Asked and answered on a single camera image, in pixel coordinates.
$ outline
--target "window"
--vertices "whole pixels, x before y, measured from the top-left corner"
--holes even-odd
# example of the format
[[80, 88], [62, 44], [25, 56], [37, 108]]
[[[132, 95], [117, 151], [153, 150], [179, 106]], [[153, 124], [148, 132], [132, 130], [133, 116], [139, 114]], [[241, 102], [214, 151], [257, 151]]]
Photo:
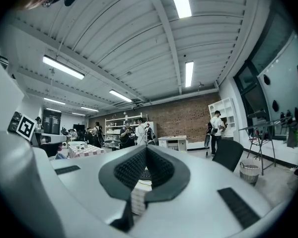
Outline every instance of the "window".
[[279, 14], [271, 15], [271, 25], [264, 34], [263, 41], [251, 59], [258, 74], [260, 74], [276, 57], [289, 39], [293, 29]]
[[[248, 126], [271, 119], [257, 76], [271, 63], [288, 41], [293, 31], [289, 22], [290, 19], [283, 6], [278, 1], [274, 1], [261, 36], [249, 58], [234, 77], [243, 100]], [[286, 138], [286, 132], [281, 128], [275, 128], [271, 132], [274, 139], [284, 140]]]

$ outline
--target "black vent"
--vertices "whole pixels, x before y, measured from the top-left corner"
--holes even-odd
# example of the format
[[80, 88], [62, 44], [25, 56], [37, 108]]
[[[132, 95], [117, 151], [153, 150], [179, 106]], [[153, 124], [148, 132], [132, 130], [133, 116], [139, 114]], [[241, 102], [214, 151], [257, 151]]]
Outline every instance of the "black vent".
[[76, 170], [79, 170], [79, 169], [80, 168], [78, 166], [70, 166], [70, 167], [61, 168], [61, 169], [55, 169], [54, 171], [57, 175], [62, 175], [62, 174], [73, 172], [73, 171], [76, 171]]
[[232, 188], [220, 189], [218, 193], [244, 229], [260, 219]]

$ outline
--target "white shirt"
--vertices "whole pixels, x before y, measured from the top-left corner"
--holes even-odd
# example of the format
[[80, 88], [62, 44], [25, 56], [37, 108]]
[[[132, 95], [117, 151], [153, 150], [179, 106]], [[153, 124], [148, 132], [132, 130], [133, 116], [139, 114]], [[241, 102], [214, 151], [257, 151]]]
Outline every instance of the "white shirt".
[[222, 136], [222, 131], [220, 127], [222, 126], [222, 120], [218, 117], [213, 117], [210, 121], [214, 129], [218, 129], [217, 133], [214, 133], [214, 136]]
[[146, 127], [146, 125], [144, 123], [142, 123], [138, 127], [136, 127], [136, 136], [138, 137], [138, 139], [137, 139], [138, 145], [146, 145], [145, 127]]

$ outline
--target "cabinet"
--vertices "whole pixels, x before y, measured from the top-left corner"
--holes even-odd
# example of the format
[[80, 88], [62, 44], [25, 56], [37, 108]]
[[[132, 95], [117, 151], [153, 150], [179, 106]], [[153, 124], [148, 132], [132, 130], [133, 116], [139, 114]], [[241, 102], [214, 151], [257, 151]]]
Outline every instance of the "cabinet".
[[222, 137], [233, 137], [234, 141], [239, 142], [237, 117], [232, 99], [226, 98], [210, 104], [209, 111], [211, 118], [214, 117], [216, 110], [220, 111], [220, 118], [225, 126]]

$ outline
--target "white table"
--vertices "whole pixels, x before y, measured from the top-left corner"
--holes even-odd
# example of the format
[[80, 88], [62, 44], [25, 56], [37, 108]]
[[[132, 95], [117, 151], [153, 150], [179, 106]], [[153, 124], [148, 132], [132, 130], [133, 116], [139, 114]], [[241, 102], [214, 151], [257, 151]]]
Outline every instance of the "white table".
[[93, 145], [87, 145], [87, 148], [84, 149], [81, 148], [84, 148], [84, 145], [80, 145], [79, 148], [77, 148], [77, 146], [69, 146], [69, 157], [80, 158], [105, 153], [104, 149]]
[[159, 146], [179, 152], [187, 152], [187, 136], [160, 137], [158, 141]]

